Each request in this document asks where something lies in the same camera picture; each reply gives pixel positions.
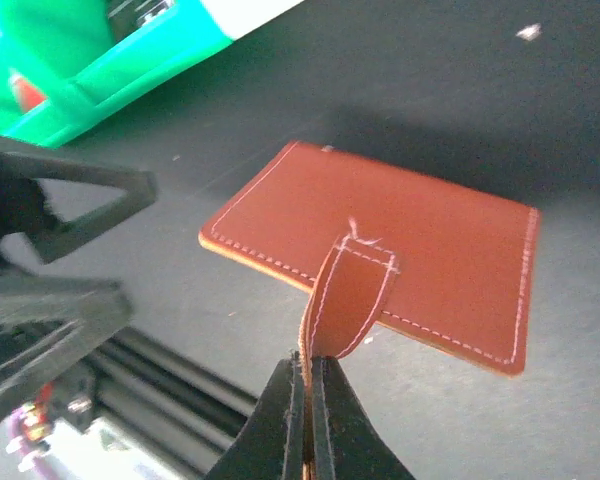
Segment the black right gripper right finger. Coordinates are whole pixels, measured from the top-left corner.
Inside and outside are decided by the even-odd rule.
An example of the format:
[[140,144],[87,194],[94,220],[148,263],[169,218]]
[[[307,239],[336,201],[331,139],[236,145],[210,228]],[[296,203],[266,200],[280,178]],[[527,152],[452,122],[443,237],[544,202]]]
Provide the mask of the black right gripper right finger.
[[376,432],[337,359],[312,360],[311,404],[314,479],[414,477]]

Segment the brown leather card holder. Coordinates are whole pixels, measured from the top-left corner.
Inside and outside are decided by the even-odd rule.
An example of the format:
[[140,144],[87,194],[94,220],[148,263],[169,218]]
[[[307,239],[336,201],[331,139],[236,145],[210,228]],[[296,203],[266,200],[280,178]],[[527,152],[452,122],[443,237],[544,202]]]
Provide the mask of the brown leather card holder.
[[382,325],[508,376],[525,367],[540,212],[358,155],[287,145],[199,233],[200,244],[306,291],[299,329],[304,477],[312,360]]

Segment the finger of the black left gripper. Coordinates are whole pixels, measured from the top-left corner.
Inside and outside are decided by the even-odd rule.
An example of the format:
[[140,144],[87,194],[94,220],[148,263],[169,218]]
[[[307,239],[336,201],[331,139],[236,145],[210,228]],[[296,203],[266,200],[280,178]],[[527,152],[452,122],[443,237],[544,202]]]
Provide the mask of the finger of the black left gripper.
[[0,422],[132,314],[116,281],[0,276]]
[[[96,239],[156,197],[147,171],[78,161],[0,136],[0,243],[22,234],[43,264]],[[0,250],[0,273],[19,269]]]

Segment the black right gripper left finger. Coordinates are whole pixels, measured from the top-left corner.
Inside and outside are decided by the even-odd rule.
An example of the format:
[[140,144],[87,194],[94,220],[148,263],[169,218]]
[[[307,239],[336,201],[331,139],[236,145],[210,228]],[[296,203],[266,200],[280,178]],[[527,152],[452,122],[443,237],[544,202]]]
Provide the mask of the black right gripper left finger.
[[299,355],[278,362],[254,411],[208,479],[304,477],[305,389]]

